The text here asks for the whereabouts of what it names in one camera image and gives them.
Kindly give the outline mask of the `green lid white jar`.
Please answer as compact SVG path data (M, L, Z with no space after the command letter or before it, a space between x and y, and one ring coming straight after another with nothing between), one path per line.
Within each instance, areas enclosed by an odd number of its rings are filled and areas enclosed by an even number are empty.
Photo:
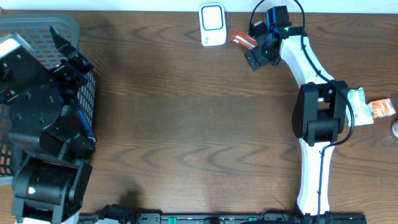
M392 129L393 135L398 138L398 121L395 121L392 124L391 129Z

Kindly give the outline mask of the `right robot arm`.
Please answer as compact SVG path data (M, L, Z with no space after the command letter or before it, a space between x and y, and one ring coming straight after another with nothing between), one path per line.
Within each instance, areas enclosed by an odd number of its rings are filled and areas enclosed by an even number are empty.
M325 222L330 214L328 179L331 155L343 132L346 113L352 111L348 86L336 81L313 53L305 25L293 26L286 6L267 10L266 20L249 24L257 45L245 58L253 70L284 61L299 87L292 129L300 142L302 165L296 206L302 220Z

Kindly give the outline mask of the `teal white wipes packet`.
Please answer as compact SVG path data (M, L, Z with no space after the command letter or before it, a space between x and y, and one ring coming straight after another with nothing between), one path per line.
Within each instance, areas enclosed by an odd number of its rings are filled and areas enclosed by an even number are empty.
M355 126L374 124L373 117L366 104L366 97L362 87L357 90L350 90L347 98L353 109Z

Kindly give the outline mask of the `orange Kleenex tissue pack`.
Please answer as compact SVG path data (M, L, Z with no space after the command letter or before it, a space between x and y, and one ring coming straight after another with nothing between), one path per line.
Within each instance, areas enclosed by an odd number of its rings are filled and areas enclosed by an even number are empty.
M396 113L389 98L371 101L368 103L368 107L373 119L392 116Z

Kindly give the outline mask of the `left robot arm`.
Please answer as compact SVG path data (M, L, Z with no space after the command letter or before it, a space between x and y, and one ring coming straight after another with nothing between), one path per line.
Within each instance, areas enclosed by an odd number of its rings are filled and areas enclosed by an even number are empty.
M13 146L12 214L18 223L78 223L96 136L78 94L93 63L51 28L60 63L46 68L18 34L1 39L1 103Z

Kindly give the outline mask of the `red white snack packet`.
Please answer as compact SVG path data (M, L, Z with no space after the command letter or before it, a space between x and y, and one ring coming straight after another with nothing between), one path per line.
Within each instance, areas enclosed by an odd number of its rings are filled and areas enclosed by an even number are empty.
M255 39L248 36L247 33L241 30L235 30L230 38L231 42L235 42L249 50L258 46L258 43Z

